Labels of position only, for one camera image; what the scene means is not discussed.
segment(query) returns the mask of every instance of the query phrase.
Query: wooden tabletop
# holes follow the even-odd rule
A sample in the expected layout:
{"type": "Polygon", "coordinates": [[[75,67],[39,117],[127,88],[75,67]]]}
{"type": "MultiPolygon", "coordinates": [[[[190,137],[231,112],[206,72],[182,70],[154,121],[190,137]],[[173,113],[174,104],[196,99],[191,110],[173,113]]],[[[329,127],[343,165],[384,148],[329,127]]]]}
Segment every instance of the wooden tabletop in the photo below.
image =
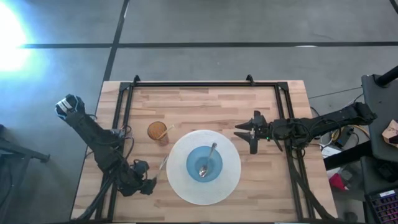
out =
{"type": "MultiPolygon", "coordinates": [[[[311,118],[310,105],[303,81],[287,81],[296,118],[311,118]]],[[[112,126],[120,82],[104,82],[99,98],[97,122],[104,129],[112,126]]],[[[126,97],[122,105],[123,119],[126,97]]],[[[287,115],[285,101],[284,112],[287,115]]],[[[249,144],[236,137],[234,126],[248,121],[253,111],[259,110],[268,122],[279,119],[272,87],[144,87],[134,88],[129,125],[135,139],[134,149],[128,158],[145,160],[150,165],[152,178],[159,170],[162,158],[183,135],[197,130],[210,129],[232,141],[241,157],[242,172],[238,186],[225,200],[209,206],[193,205],[182,200],[171,188],[165,171],[162,171],[154,193],[135,193],[130,197],[117,195],[115,222],[293,222],[295,214],[292,188],[285,152],[280,152],[274,142],[259,141],[259,151],[250,155],[249,144]],[[167,146],[158,146],[147,135],[147,127],[162,121],[170,130],[167,146]]],[[[126,153],[130,141],[126,141],[126,153]]],[[[304,157],[310,188],[327,211],[337,217],[335,203],[326,176],[319,147],[306,148],[304,157]]],[[[98,193],[102,173],[93,155],[84,163],[72,218],[82,214],[98,193]]],[[[304,215],[305,200],[301,194],[304,215]]],[[[105,202],[104,214],[108,211],[105,202]]]]}

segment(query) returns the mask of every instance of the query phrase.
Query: red object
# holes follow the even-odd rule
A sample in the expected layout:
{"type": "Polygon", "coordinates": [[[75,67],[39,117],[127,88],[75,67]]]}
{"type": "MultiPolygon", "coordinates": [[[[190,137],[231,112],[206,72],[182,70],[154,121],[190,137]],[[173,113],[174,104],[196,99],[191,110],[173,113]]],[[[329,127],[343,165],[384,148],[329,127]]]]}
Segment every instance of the red object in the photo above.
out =
{"type": "Polygon", "coordinates": [[[341,179],[339,174],[334,174],[332,177],[330,177],[329,183],[332,187],[336,187],[342,191],[346,190],[344,187],[343,180],[341,179]]]}

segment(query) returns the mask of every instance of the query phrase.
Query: cup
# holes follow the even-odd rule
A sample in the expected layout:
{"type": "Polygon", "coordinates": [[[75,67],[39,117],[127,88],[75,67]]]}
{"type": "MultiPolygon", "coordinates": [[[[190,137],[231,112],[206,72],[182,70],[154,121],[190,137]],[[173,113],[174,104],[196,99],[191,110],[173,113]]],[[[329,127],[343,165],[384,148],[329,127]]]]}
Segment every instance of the cup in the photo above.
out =
{"type": "Polygon", "coordinates": [[[169,136],[167,133],[162,134],[167,130],[166,124],[160,121],[153,122],[148,127],[148,136],[160,146],[166,146],[169,143],[169,136]]]}

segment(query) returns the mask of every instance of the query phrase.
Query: blue bowl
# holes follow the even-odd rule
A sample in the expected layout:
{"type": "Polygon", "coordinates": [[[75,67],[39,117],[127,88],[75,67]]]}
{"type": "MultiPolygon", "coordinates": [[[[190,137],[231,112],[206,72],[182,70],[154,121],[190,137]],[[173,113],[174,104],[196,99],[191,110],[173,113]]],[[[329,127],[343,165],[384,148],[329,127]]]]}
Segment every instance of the blue bowl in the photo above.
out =
{"type": "Polygon", "coordinates": [[[207,165],[206,176],[200,177],[199,170],[203,165],[206,164],[207,158],[210,154],[210,150],[211,150],[210,146],[200,146],[194,149],[188,155],[187,158],[188,173],[193,179],[199,182],[209,182],[216,179],[223,168],[223,160],[220,154],[218,153],[217,149],[215,149],[207,165]]]}

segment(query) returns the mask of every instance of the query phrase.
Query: gray floor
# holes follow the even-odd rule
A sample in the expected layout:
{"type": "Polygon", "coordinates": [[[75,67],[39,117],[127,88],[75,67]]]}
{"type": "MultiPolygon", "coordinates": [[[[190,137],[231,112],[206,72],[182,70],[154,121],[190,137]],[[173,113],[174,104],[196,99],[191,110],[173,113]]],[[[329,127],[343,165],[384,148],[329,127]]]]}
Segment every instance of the gray floor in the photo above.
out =
{"type": "MultiPolygon", "coordinates": [[[[15,14],[28,44],[111,43],[122,4],[13,0],[0,9],[15,14]]],[[[131,0],[121,42],[398,41],[397,21],[388,0],[131,0]]],[[[53,108],[72,93],[94,113],[109,52],[0,52],[24,59],[13,69],[0,63],[0,123],[14,142],[51,154],[48,164],[32,161],[9,223],[68,220],[86,146],[53,108]]],[[[361,75],[388,71],[397,57],[398,47],[119,49],[110,80],[305,80],[311,105],[324,114],[361,93],[350,90],[361,86],[361,75]]]]}

